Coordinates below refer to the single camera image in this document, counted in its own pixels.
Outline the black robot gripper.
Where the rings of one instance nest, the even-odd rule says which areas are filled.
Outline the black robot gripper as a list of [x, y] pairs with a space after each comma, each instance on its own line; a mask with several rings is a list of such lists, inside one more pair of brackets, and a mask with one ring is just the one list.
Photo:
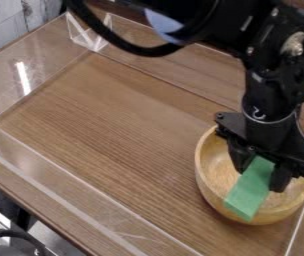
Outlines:
[[275, 122], [262, 122], [246, 113], [218, 112], [215, 122], [237, 171], [247, 170], [257, 155], [265, 157], [277, 164], [270, 190], [283, 193], [293, 179], [304, 178], [304, 138], [295, 114]]

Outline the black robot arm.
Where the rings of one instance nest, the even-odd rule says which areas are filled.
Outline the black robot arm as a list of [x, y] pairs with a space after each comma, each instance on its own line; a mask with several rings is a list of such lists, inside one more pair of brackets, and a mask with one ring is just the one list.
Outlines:
[[285, 191], [304, 178], [304, 15], [282, 0], [143, 0], [143, 8], [170, 43], [204, 42], [241, 59], [242, 111], [216, 115], [218, 134], [237, 170], [266, 157], [270, 190]]

